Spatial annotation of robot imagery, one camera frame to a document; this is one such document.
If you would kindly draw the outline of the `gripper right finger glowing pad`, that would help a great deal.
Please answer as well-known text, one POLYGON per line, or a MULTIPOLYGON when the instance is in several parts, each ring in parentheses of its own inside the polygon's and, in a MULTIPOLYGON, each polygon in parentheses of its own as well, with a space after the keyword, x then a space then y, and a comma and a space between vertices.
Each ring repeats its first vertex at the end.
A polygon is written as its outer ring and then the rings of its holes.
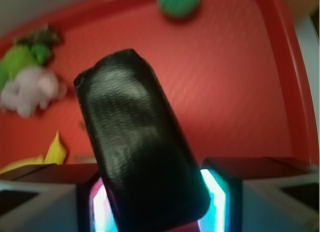
POLYGON ((202 232, 317 232, 320 168, 292 157, 209 157, 202 232))

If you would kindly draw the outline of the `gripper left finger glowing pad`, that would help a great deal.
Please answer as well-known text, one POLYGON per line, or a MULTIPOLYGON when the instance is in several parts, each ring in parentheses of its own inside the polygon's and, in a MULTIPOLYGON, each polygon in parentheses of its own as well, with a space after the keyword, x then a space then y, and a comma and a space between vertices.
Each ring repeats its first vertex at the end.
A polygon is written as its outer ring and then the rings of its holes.
POLYGON ((116 232, 95 163, 25 165, 0 175, 2 232, 116 232))

